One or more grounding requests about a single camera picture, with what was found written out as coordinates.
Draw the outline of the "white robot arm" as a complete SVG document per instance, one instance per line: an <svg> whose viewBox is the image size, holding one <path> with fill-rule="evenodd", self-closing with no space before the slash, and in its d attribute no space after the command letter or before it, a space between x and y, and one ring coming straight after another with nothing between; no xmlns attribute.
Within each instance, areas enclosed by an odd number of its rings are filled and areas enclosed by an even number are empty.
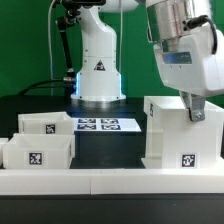
<svg viewBox="0 0 224 224"><path fill-rule="evenodd" d="M101 12L130 11L142 4L148 41L162 83L180 92L193 122L205 119L208 97L224 94L224 35L211 16L209 0L62 0L68 25L81 26L83 60L72 98L93 103L123 100L116 69L116 33Z"/></svg>

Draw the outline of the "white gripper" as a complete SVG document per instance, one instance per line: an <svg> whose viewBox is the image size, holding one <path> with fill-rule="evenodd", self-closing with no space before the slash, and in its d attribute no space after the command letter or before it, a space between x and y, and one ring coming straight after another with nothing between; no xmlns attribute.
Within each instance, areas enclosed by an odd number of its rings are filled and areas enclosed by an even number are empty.
<svg viewBox="0 0 224 224"><path fill-rule="evenodd" d="M162 83L183 91L181 99L192 122L205 119L205 97L224 94L224 35L219 30L216 33L215 54L212 54L213 35L208 25L181 37L177 52L164 53L158 44L154 46Z"/></svg>

